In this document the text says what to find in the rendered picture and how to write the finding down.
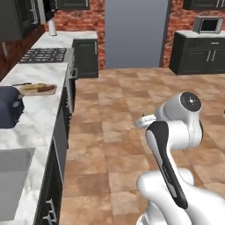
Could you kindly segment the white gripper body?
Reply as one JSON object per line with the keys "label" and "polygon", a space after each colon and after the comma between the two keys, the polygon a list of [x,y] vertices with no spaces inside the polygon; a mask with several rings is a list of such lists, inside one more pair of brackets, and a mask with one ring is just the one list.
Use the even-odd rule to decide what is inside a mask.
{"label": "white gripper body", "polygon": [[156,116],[154,114],[146,115],[141,117],[135,122],[137,128],[144,128],[149,126],[151,123],[156,121]]}

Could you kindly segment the grey fridge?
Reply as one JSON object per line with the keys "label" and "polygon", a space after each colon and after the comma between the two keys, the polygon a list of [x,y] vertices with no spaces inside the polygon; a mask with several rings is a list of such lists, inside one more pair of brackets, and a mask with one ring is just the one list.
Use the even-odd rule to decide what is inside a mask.
{"label": "grey fridge", "polygon": [[160,67],[170,8],[171,0],[105,0],[105,67]]}

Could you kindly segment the dark under-counter cupboards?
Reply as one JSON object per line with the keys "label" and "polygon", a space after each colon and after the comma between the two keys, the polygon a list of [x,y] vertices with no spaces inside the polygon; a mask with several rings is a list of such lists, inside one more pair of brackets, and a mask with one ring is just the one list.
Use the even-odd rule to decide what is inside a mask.
{"label": "dark under-counter cupboards", "polygon": [[42,217],[46,216],[50,210],[50,206],[46,203],[46,201],[50,199],[54,202],[54,209],[58,219],[57,223],[54,225],[59,225],[63,175],[66,152],[69,146],[67,125],[70,112],[67,106],[67,100],[68,94],[66,88],[63,87],[33,225],[48,225],[48,222],[43,220]]}

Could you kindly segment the brown sausage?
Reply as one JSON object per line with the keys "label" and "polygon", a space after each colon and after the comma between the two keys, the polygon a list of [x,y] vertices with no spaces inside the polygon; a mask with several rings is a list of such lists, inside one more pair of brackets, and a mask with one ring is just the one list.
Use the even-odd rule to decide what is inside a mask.
{"label": "brown sausage", "polygon": [[44,87],[40,87],[37,92],[45,92],[45,91],[51,91],[55,88],[54,85],[49,85],[49,86],[44,86]]}

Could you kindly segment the wooden cutting board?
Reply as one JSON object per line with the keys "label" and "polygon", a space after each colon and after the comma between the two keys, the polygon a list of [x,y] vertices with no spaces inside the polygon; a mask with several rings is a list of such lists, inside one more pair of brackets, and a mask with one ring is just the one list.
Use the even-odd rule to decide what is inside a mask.
{"label": "wooden cutting board", "polygon": [[31,90],[31,91],[23,91],[23,86],[21,86],[18,90],[19,92],[24,95],[24,96],[44,96],[44,95],[54,95],[57,89],[57,85],[56,84],[47,84],[47,86],[49,85],[54,85],[55,88],[51,91],[45,91],[45,92],[37,92],[37,90]]}

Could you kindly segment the silver oven front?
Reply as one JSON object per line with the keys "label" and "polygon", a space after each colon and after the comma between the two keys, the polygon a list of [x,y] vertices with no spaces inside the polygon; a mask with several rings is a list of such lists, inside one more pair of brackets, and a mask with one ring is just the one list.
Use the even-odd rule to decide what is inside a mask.
{"label": "silver oven front", "polygon": [[76,98],[76,79],[71,79],[70,74],[73,68],[75,68],[75,49],[68,48],[65,55],[65,62],[68,64],[67,69],[67,88],[69,96],[69,109],[70,113],[75,110],[75,98]]}

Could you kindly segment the dark base cupboard run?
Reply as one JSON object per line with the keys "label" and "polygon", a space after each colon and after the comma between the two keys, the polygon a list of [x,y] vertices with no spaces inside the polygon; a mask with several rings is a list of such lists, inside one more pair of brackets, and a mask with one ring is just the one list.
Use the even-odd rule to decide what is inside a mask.
{"label": "dark base cupboard run", "polygon": [[178,76],[224,74],[225,31],[219,34],[176,31],[169,68]]}

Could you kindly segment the dark corner base cupboard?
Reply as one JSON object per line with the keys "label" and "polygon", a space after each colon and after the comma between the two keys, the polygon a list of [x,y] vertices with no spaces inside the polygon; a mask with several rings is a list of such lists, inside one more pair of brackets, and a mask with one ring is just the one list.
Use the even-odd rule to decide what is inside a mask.
{"label": "dark corner base cupboard", "polygon": [[75,67],[78,69],[77,79],[98,78],[98,41],[73,40],[75,49]]}

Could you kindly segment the silver microwave oven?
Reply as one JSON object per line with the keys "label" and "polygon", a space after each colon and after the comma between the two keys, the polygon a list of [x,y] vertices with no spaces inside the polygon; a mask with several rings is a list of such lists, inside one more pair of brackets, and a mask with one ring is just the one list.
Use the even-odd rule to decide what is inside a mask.
{"label": "silver microwave oven", "polygon": [[222,17],[196,16],[192,30],[201,33],[220,33],[223,23]]}

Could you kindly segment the yellow bread loaf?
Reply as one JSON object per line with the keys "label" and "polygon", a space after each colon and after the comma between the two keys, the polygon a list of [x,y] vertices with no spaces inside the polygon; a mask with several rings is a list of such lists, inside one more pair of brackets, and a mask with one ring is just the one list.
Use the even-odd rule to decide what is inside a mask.
{"label": "yellow bread loaf", "polygon": [[35,83],[35,84],[26,84],[23,87],[23,91],[31,91],[31,90],[38,90],[39,88],[46,87],[45,83]]}

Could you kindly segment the black gas hob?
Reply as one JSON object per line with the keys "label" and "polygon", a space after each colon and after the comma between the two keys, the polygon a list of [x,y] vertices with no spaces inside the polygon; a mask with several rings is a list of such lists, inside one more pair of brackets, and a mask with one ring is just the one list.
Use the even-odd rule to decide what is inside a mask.
{"label": "black gas hob", "polygon": [[57,63],[63,62],[66,48],[31,48],[19,61],[20,63]]}

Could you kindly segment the white paper towel roll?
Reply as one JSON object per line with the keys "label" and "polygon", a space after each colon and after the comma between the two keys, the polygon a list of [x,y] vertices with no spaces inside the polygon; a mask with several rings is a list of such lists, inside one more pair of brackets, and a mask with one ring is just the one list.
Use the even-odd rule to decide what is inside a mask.
{"label": "white paper towel roll", "polygon": [[48,22],[48,34],[50,36],[56,36],[57,32],[56,32],[56,28],[55,28],[55,23],[54,23],[54,19],[50,19]]}

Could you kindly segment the dark blue toaster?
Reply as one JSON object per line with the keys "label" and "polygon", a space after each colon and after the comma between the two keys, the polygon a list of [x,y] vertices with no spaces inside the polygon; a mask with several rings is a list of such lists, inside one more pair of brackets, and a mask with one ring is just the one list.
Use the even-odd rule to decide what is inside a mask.
{"label": "dark blue toaster", "polygon": [[0,128],[15,127],[24,109],[23,97],[18,89],[0,86]]}

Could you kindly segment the grey sink basin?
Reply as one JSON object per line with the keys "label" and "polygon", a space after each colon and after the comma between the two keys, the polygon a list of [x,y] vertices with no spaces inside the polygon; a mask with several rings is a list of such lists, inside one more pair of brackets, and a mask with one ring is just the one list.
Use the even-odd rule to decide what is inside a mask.
{"label": "grey sink basin", "polygon": [[25,185],[34,148],[0,150],[0,221],[12,221]]}

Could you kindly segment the dark wall cupboard run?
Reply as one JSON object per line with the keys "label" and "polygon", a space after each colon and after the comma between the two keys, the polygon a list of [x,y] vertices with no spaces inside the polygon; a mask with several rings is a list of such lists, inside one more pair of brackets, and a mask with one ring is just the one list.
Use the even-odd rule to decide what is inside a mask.
{"label": "dark wall cupboard run", "polygon": [[183,8],[189,11],[225,11],[225,0],[183,0]]}

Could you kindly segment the dark glass wall cupboards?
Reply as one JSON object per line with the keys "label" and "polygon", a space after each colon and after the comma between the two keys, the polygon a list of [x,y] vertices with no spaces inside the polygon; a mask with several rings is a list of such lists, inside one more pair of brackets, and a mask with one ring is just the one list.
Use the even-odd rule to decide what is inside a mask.
{"label": "dark glass wall cupboards", "polygon": [[22,40],[39,25],[38,0],[0,0],[0,41]]}

